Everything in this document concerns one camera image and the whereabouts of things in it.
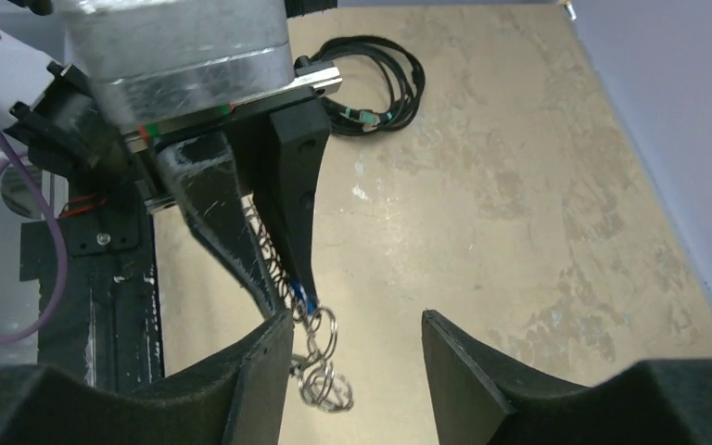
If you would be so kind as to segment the grey key holder plate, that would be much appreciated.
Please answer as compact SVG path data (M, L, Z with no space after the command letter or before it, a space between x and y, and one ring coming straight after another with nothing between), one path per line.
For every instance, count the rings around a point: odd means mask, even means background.
M271 241L268 230L259 216L251 196L242 199L247 221L257 235L261 255L266 260L268 272L280 298L291 312L295 325L305 336L305 350L291 358L290 375L297 380L299 396L311 407L325 413L345 413L354 405L350 381L334 366L333 356L338 343L337 318L331 308L318 304L310 316L297 312L288 272Z

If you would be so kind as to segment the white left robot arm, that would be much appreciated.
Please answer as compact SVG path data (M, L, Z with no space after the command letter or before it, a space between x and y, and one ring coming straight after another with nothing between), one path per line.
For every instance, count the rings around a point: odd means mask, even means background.
M0 29L0 131L42 168L148 209L177 206L265 318L319 306L312 215L333 66L292 57L291 18L332 1L25 1L59 18L63 64Z

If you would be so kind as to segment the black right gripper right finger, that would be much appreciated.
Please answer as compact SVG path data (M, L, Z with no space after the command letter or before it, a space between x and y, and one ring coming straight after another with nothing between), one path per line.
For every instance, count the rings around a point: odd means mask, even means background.
M643 360L595 387L545 374L434 310L421 319L442 444L712 444L712 359Z

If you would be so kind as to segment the key with blue tag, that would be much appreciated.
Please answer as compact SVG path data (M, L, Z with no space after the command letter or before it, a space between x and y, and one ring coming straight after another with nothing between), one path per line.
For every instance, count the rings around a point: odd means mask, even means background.
M302 316L310 316L318 308L318 300L314 295L309 294L303 285L298 281L291 281L293 299L297 307L297 312Z

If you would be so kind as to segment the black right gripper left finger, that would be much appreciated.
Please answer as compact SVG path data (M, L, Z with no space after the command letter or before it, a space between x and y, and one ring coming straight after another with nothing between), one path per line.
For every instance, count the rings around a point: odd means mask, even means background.
M235 344L122 395L43 365L0 365L0 444L275 444L293 322L277 313Z

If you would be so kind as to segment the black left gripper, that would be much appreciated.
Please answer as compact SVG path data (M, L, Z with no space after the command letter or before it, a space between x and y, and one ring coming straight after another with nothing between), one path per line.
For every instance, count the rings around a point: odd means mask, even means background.
M238 120L239 108L297 90L315 97L332 95L342 83L334 63L319 62L302 68L298 77L282 87L233 99L219 108L146 124L125 135L131 153L147 153L145 179L137 183L147 212L156 214L177 204L193 237L246 289L265 319L281 312L285 304L246 216L234 151L223 133L211 132ZM312 272L312 227L329 135L330 120L317 99L271 112L254 192L282 266L319 305ZM153 160L156 154L159 167Z

